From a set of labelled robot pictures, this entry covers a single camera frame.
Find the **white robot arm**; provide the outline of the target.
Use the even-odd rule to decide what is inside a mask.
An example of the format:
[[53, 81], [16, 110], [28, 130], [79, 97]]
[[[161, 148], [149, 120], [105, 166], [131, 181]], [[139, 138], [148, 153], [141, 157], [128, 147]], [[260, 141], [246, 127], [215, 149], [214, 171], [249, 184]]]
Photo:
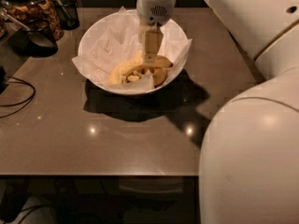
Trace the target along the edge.
[[204, 0], [265, 78], [201, 147], [201, 224], [299, 224], [299, 0]]

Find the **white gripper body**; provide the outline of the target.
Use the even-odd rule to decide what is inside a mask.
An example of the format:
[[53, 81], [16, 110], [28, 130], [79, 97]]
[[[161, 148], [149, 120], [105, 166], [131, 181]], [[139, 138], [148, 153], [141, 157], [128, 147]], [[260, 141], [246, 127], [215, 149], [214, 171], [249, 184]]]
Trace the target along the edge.
[[136, 0], [136, 10], [143, 25], [165, 25], [172, 16], [176, 0]]

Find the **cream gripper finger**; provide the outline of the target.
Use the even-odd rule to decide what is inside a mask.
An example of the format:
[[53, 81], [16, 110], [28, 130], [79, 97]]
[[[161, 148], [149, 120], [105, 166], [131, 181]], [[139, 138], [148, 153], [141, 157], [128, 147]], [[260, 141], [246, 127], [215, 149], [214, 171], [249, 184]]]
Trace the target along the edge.
[[145, 24], [140, 24], [138, 27], [138, 42], [141, 46], [144, 46], [145, 33], [147, 32], [147, 26]]
[[154, 63], [164, 35], [160, 28], [148, 29], [142, 37], [144, 63]]

